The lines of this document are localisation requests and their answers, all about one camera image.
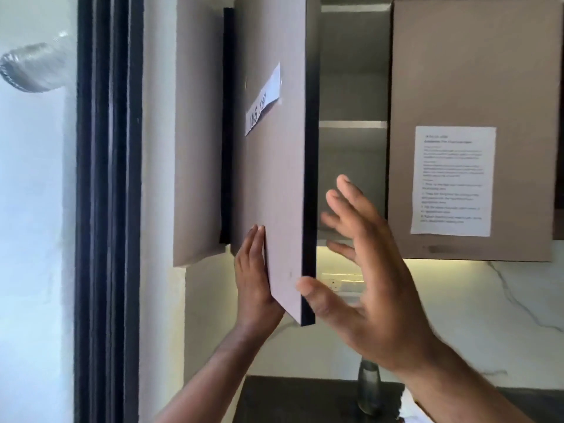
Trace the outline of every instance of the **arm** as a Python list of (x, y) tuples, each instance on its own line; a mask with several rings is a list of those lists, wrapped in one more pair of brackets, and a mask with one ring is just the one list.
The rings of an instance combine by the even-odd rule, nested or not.
[(253, 227), (235, 257), (238, 310), (235, 327), (157, 423), (219, 423), (239, 384), (284, 310), (272, 298), (264, 268), (264, 227)]
[(314, 312), (359, 354), (393, 371), (436, 423), (532, 423), (439, 340), (386, 221), (344, 175), (337, 188), (341, 194), (327, 193), (335, 213), (321, 219), (353, 246), (327, 245), (360, 266), (366, 291), (361, 306), (350, 307), (302, 278), (297, 288)]

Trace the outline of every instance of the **paper sheet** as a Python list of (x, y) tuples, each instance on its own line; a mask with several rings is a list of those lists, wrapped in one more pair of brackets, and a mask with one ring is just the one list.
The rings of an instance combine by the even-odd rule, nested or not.
[(412, 234), (491, 234), (495, 127), (415, 129)]
[(250, 106), (245, 117), (245, 136), (253, 129), (261, 117), (264, 108), (280, 97), (280, 64), (276, 66), (272, 75), (262, 87), (257, 99)]

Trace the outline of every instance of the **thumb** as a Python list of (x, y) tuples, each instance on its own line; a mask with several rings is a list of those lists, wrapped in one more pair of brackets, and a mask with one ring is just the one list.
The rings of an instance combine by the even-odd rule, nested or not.
[(296, 289), (310, 304), (315, 315), (344, 339), (351, 339), (358, 333), (362, 324), (361, 316), (327, 285), (313, 277), (302, 277)]

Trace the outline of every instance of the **hand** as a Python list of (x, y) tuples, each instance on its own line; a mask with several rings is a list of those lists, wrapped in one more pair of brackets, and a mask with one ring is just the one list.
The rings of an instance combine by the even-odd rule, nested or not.
[(317, 279), (302, 278), (297, 289), (350, 347), (401, 377), (430, 362), (442, 343), (429, 326), (386, 221), (346, 176), (339, 176), (337, 188), (342, 196), (327, 192), (335, 214), (323, 213), (321, 220), (352, 239), (354, 247), (327, 246), (360, 266), (366, 291), (360, 306), (351, 307)]
[(270, 294), (263, 247), (264, 226), (253, 226), (235, 257), (236, 329), (260, 341), (266, 341), (284, 316), (284, 309)]

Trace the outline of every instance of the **kitchen countertop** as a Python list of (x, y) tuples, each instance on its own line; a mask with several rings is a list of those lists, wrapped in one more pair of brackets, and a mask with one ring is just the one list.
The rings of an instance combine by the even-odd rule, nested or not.
[[(247, 377), (234, 423), (392, 423), (404, 386), (383, 382), (384, 410), (368, 417), (356, 406), (356, 381)], [(537, 423), (564, 421), (564, 391), (500, 389)]]

